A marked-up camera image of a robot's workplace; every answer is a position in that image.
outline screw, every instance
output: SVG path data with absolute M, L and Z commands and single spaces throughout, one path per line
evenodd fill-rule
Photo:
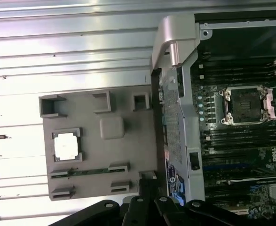
M 161 201 L 161 202 L 166 202 L 166 201 L 167 201 L 167 198 L 166 198 L 166 197 L 161 197 L 161 198 L 160 198 L 160 201 Z
M 192 206 L 194 206 L 194 207 L 200 207 L 200 203 L 199 202 L 193 202 Z

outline pcie slot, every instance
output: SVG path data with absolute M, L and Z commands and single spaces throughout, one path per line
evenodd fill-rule
M 249 195 L 234 195 L 234 196 L 227 196 L 227 197 L 216 197 L 216 198 L 208 198 L 206 202 L 213 203 L 213 204 L 221 204 L 221 203 L 238 203 L 238 202 L 250 202 L 251 197 Z
M 203 162 L 224 161 L 224 160 L 236 160 L 243 159 L 247 155 L 244 153 L 225 153 L 225 154 L 205 154 L 202 156 Z

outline cpu socket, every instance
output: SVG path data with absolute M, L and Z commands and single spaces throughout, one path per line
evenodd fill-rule
M 223 96 L 225 125 L 253 125 L 275 119 L 273 90 L 263 86 L 228 87 L 220 90 Z

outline silver metal bracket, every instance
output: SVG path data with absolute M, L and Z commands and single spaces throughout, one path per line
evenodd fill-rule
M 158 27 L 152 50 L 152 69 L 158 68 L 160 58 L 170 49 L 171 66 L 179 67 L 200 43 L 199 24 L 194 14 L 167 16 Z

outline green circuit board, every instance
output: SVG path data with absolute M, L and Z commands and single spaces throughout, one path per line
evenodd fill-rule
M 252 219 L 276 219 L 276 65 L 271 66 L 273 63 L 276 58 L 227 64 L 199 57 L 191 68 L 206 201 Z M 274 110 L 275 115 L 270 115 L 271 110 L 264 115 L 263 109 L 267 108 Z

